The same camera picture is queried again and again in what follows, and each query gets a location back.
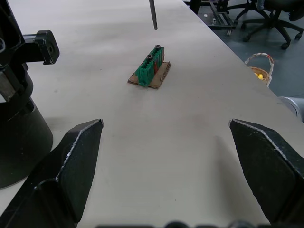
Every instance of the gray floor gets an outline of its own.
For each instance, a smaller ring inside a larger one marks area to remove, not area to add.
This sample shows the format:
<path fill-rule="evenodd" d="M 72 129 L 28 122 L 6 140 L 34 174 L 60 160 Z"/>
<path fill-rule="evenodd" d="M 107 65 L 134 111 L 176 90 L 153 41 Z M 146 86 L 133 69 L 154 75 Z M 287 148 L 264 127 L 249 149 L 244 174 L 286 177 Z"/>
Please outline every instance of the gray floor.
<path fill-rule="evenodd" d="M 230 0 L 229 5 L 245 3 L 245 0 Z M 208 7 L 201 7 L 199 17 L 203 17 L 205 10 Z M 230 10 L 230 17 L 234 20 L 241 9 Z M 214 31 L 226 45 L 243 61 L 245 61 L 252 54 L 257 52 L 268 53 L 275 62 L 273 81 L 269 88 L 277 96 L 293 96 L 304 98 L 304 38 L 301 40 L 292 40 L 287 50 L 282 50 L 281 45 L 285 43 L 282 35 L 275 29 L 263 30 L 253 35 L 249 42 L 243 42 L 242 38 L 253 28 L 260 24 L 248 24 L 245 31 L 240 29 L 243 20 L 261 18 L 261 16 L 254 11 L 250 11 L 240 18 L 236 30 L 230 36 L 227 36 L 226 30 Z M 282 20 L 289 21 L 288 13 L 282 13 Z M 304 18 L 293 22 L 294 24 L 304 28 Z M 288 29 L 292 39 L 298 33 L 295 30 Z M 267 58 L 257 57 L 250 63 L 250 66 L 269 70 L 269 62 Z"/>

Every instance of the chair wheel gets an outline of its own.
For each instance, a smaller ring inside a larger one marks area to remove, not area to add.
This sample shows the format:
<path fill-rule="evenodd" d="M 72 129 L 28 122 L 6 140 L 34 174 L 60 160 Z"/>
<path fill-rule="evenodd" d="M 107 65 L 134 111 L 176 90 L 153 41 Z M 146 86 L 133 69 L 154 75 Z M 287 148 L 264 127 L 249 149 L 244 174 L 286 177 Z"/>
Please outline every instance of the chair wheel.
<path fill-rule="evenodd" d="M 302 37 L 302 33 L 298 33 L 296 36 L 295 36 L 295 39 L 301 39 Z"/>
<path fill-rule="evenodd" d="M 242 26 L 241 26 L 241 30 L 245 30 L 246 29 L 246 24 L 242 24 Z"/>
<path fill-rule="evenodd" d="M 281 46 L 281 48 L 282 48 L 283 50 L 286 50 L 288 47 L 289 47 L 289 44 L 288 44 L 288 43 L 284 43 L 284 44 L 282 44 L 282 46 Z"/>
<path fill-rule="evenodd" d="M 250 38 L 251 38 L 250 36 L 246 36 L 246 37 L 243 38 L 243 41 L 248 42 L 250 40 Z"/>

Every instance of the terminal block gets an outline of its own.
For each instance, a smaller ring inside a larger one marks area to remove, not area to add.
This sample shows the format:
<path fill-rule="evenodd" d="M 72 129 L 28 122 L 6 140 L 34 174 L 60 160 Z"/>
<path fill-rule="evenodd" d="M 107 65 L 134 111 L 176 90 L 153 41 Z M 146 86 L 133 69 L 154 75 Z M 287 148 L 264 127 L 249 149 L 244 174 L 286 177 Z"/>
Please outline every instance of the terminal block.
<path fill-rule="evenodd" d="M 143 87 L 148 87 L 152 81 L 154 75 L 161 67 L 165 56 L 165 49 L 160 45 L 156 45 L 155 48 L 147 55 L 147 58 L 143 61 L 140 67 L 135 71 L 135 75 L 138 77 L 138 84 Z"/>

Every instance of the metal rod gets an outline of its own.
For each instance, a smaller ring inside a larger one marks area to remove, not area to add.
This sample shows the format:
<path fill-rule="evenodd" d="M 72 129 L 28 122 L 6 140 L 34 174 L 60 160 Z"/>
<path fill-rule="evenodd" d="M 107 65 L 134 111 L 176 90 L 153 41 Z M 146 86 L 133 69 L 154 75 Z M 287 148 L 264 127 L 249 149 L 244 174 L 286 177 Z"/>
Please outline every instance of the metal rod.
<path fill-rule="evenodd" d="M 157 21 L 156 21 L 156 12 L 155 12 L 154 0 L 149 0 L 149 2 L 150 2 L 150 9 L 151 9 L 151 15 L 152 15 L 154 29 L 157 30 Z"/>

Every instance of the black cylinder base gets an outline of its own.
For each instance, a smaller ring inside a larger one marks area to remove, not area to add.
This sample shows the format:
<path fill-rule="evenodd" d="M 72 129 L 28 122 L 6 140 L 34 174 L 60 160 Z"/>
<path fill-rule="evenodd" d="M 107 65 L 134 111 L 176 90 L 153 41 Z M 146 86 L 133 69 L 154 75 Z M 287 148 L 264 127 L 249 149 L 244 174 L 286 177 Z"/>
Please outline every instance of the black cylinder base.
<path fill-rule="evenodd" d="M 27 177 L 52 148 L 53 135 L 30 99 L 0 126 L 0 188 Z"/>

